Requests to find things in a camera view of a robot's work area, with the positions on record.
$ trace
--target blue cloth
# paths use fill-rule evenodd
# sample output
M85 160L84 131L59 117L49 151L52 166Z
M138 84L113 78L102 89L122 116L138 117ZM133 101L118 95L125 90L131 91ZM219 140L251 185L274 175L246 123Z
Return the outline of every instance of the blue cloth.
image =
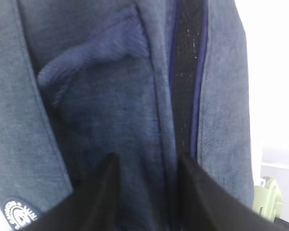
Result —
M61 124L55 133L69 146L62 150L67 169L80 169L78 179L85 179L107 154L117 153L118 224L166 230L164 166L173 160L162 156L154 72L135 6L102 21L89 41L48 63L38 83L55 111L53 121Z

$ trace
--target black fabric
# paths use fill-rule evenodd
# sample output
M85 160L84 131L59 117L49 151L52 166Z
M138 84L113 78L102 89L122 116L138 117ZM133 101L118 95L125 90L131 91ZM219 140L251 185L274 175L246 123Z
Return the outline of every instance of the black fabric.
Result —
M116 230L118 195L118 157L110 155L70 197L22 230ZM289 226L278 227L232 198L190 154L180 158L179 206L184 231L289 231Z
M282 231L226 193L192 159L181 156L179 205L184 231Z
M180 1L171 102L178 153L189 151L203 0Z
M118 157L109 155L87 181L23 231L113 231L119 196Z

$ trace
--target denim fabric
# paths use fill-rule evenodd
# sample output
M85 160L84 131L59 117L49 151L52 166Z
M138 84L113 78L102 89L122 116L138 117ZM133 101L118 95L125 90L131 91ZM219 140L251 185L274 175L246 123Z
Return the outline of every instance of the denim fabric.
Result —
M81 162L81 166L67 164L67 168L77 172L75 178L84 177L110 150L122 155L124 186L118 222L123 228L168 230L177 221L177 161L166 59L166 1L82 0L53 4L44 0L37 7L22 0L19 6L31 60L39 71L71 47L77 49L90 41L92 33L100 36L102 32L96 32L97 28L105 27L103 23L132 3L139 9L150 57L130 52L132 58L114 56L105 60L99 56L95 67L84 65L58 104L59 116L51 117L63 156L68 149L84 150L81 155L91 161L88 165L81 161L83 157L71 154ZM111 29L104 33L113 35Z
M149 56L145 32L134 6L101 22L92 33L89 41L68 49L39 73L39 87L53 107L81 70L125 56Z
M122 155L126 187L121 188L120 226L174 230L177 159L167 67L168 2L17 2L20 13L16 1L0 1L0 205L18 196L45 212L70 194L61 157L68 149L62 147L65 141L71 150L86 150L79 159L73 154L80 162L75 177L85 177L109 152ZM55 140L34 71L90 41L101 20L132 3L139 9L150 57L117 57L106 64L85 65L57 105L58 114L50 113L51 119L58 120L53 127L58 133ZM198 161L230 194L250 205L246 44L233 0L209 0L208 38Z
M47 64L38 83L57 121L69 129L59 135L62 145L69 145L63 156L67 163L76 156L81 179L107 154L119 155L118 224L129 230L165 230L165 182L148 45L134 7L115 19L116 24L105 19L100 26L112 25L93 30L96 37Z
M202 78L198 162L228 193L251 207L246 38L234 0L209 0Z
M72 192L39 96L16 1L0 1L0 206L18 197L48 211Z

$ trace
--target green object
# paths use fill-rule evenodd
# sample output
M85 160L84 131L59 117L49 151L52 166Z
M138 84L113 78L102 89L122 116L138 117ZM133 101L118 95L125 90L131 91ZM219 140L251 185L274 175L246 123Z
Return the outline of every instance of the green object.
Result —
M283 198L275 179L264 177L261 186L255 186L253 203L254 212L274 222L279 218L283 208Z

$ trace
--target embroidered badge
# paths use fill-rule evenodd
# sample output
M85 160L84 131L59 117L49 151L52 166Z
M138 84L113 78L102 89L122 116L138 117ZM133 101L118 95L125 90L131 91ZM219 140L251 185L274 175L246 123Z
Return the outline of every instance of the embroidered badge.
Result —
M5 204L4 215L14 230L20 230L38 219L37 212L32 207L17 199Z

